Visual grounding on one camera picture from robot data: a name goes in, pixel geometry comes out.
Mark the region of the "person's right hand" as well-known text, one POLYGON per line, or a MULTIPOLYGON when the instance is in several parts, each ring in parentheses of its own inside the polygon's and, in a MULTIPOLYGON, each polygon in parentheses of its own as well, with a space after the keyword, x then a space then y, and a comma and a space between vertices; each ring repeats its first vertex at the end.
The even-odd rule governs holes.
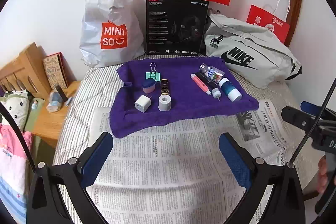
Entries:
POLYGON ((318 162, 317 192, 323 194, 328 185, 326 156, 321 157, 318 162))

